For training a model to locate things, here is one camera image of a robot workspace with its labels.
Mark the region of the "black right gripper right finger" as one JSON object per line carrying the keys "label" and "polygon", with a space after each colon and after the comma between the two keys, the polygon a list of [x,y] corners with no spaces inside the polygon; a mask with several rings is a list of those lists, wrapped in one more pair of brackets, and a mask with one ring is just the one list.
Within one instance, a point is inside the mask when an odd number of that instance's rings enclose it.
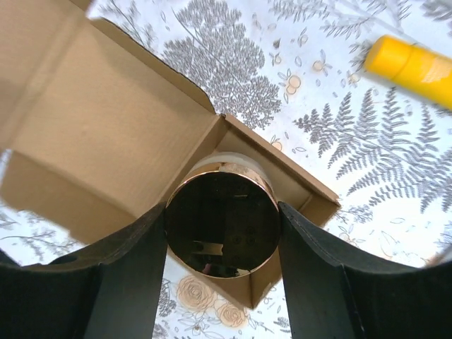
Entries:
{"label": "black right gripper right finger", "polygon": [[414,268],[315,226],[280,203],[280,265],[293,338],[450,338],[451,262]]}

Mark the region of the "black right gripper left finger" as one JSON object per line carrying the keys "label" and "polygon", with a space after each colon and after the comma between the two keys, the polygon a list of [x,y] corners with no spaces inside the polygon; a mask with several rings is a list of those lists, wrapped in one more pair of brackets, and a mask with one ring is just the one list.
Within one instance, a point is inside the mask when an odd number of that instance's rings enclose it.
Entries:
{"label": "black right gripper left finger", "polygon": [[1,253],[2,338],[151,338],[167,253],[164,203],[47,265]]}

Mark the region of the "gold lidded white jar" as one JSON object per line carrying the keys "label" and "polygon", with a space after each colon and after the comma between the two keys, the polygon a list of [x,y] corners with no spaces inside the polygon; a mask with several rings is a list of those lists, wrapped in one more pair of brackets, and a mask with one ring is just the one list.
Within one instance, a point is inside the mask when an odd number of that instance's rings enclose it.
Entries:
{"label": "gold lidded white jar", "polygon": [[268,175],[241,153],[199,160],[168,198],[165,234],[172,253],[202,275],[225,279],[255,272],[280,238]]}

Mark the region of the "small cardboard box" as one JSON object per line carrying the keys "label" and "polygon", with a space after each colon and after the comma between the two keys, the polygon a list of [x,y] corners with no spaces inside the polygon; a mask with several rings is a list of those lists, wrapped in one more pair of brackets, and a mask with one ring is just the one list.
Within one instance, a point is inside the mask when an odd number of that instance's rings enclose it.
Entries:
{"label": "small cardboard box", "polygon": [[1,197],[89,245],[164,203],[202,158],[247,155],[315,225],[337,195],[87,1],[1,2]]}

